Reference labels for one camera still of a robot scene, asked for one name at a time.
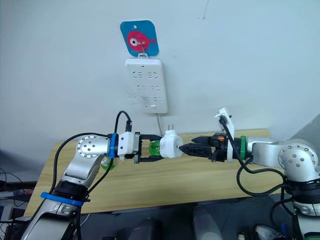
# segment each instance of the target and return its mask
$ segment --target sticker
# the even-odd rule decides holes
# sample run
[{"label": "sticker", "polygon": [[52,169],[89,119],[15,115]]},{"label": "sticker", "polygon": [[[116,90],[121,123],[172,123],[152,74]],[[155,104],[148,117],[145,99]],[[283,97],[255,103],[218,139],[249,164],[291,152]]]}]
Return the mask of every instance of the sticker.
[{"label": "sticker", "polygon": [[151,21],[124,21],[120,29],[126,47],[132,56],[138,57],[138,54],[143,52],[148,56],[158,55],[156,29]]}]

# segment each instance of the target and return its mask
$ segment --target white bracket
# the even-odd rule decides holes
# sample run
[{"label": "white bracket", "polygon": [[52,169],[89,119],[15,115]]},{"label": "white bracket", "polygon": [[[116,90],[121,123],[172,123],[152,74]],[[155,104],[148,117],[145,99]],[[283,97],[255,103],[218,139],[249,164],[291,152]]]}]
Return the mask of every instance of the white bracket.
[{"label": "white bracket", "polygon": [[[226,126],[232,136],[233,139],[235,139],[235,126],[233,125],[230,117],[231,115],[229,114],[228,110],[226,107],[224,108],[221,108],[219,110],[219,112],[214,116],[215,118],[220,118],[221,116],[224,116],[225,119],[226,119]],[[225,129],[224,127],[219,123],[219,126],[221,128],[221,130],[223,132],[225,132]],[[233,147],[231,146],[231,143],[230,141],[228,141],[228,147],[227,147],[227,151],[226,151],[226,160],[230,163],[233,163],[233,155],[234,155],[234,149]]]}]

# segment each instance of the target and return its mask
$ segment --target wooden table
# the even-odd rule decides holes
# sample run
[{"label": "wooden table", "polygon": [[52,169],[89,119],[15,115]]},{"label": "wooden table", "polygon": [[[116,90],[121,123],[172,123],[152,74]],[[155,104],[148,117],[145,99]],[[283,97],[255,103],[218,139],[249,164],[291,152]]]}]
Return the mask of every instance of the wooden table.
[{"label": "wooden table", "polygon": [[[184,143],[192,138],[212,136],[214,133],[182,135]],[[265,129],[237,131],[236,137],[268,136]],[[143,144],[143,156],[148,156],[148,143]],[[48,192],[52,184],[53,159],[57,143],[46,162],[37,182],[25,216],[32,216],[43,200],[42,192]],[[76,142],[67,144],[58,160],[59,181],[62,173],[75,155]],[[162,159],[157,162],[133,164],[132,159],[116,161],[116,167],[90,194],[91,202],[86,202],[82,213],[97,213],[124,209],[145,208],[180,203],[247,197],[236,182],[236,173],[240,165],[235,160],[229,162],[211,162],[209,159],[183,155],[180,158]],[[104,173],[101,168],[95,180]],[[250,191],[262,192],[279,183],[282,179],[274,173],[250,175],[243,171],[242,184]]]}]

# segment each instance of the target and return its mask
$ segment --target blue ring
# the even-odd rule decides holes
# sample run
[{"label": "blue ring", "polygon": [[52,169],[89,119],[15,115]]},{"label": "blue ring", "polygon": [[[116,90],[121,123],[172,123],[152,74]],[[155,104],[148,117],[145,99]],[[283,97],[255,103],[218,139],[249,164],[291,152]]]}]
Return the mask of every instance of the blue ring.
[{"label": "blue ring", "polygon": [[111,142],[110,142],[110,151],[109,151],[109,158],[114,159],[116,157],[115,153],[115,144],[116,144],[116,133],[112,133]]},{"label": "blue ring", "polygon": [[83,201],[76,201],[76,200],[63,198],[63,197],[59,197],[59,196],[53,196],[53,195],[47,193],[46,191],[41,193],[41,198],[49,199],[49,200],[56,201],[56,202],[63,203],[63,204],[71,204],[71,205],[75,205],[75,206],[82,206],[84,204]]}]

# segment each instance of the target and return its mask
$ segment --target white wall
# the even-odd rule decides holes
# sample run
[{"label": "white wall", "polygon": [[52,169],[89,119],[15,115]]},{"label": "white wall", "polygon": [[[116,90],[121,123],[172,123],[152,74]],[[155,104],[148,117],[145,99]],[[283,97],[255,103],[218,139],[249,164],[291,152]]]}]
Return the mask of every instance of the white wall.
[{"label": "white wall", "polygon": [[129,87],[127,20],[151,20],[179,133],[237,129],[286,139],[319,112],[318,0],[2,0],[2,164],[40,174],[55,142],[111,133],[126,110],[133,128],[158,133]]}]

